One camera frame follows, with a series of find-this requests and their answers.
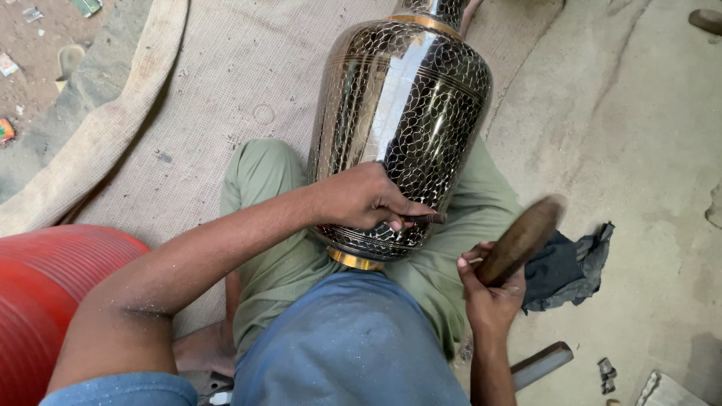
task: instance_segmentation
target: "person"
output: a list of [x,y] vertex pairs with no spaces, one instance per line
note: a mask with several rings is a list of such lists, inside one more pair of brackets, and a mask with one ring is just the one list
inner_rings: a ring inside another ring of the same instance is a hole
[[[284,142],[238,148],[220,218],[126,265],[81,302],[41,404],[195,405],[176,375],[194,369],[233,376],[233,405],[464,404],[447,362],[465,311],[471,403],[514,405],[506,345],[523,270],[486,288],[474,269],[493,247],[480,241],[497,239],[520,207],[484,143],[472,148],[447,223],[382,272],[335,262],[308,228],[385,221],[398,230],[399,215],[433,210],[407,200],[377,163],[303,183]],[[173,316],[224,277],[227,318],[173,344]]]

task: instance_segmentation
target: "bare foot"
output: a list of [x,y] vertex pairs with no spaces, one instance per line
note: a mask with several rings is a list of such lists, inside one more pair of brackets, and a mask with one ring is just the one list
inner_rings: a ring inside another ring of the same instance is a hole
[[214,371],[233,376],[235,346],[231,323],[222,320],[177,339],[173,342],[173,355],[178,372]]

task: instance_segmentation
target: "metal vase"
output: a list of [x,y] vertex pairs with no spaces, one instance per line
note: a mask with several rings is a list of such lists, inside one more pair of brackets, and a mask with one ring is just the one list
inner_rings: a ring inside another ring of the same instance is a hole
[[[347,29],[323,70],[309,182],[381,163],[404,196],[445,212],[477,138],[491,71],[461,40],[466,0],[401,0],[394,14]],[[324,224],[313,231],[336,260],[380,269],[419,249],[438,226],[394,232]]]

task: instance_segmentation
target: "red container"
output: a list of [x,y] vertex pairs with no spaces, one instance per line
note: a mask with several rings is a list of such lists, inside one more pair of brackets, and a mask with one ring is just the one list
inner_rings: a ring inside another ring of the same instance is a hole
[[135,238],[97,225],[0,238],[0,403],[42,400],[80,301],[148,251]]

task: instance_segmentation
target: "dirt ground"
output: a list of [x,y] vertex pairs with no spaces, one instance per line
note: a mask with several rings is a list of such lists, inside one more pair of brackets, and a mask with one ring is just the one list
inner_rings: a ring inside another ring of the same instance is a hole
[[[10,56],[19,69],[7,77],[0,74],[0,118],[8,118],[16,137],[21,137],[58,97],[54,83],[60,76],[58,49],[72,43],[92,44],[115,0],[104,0],[103,7],[89,18],[69,0],[8,1],[12,0],[0,0],[0,53]],[[30,7],[37,7],[44,17],[25,22],[22,12]],[[39,30],[45,31],[42,36]]]

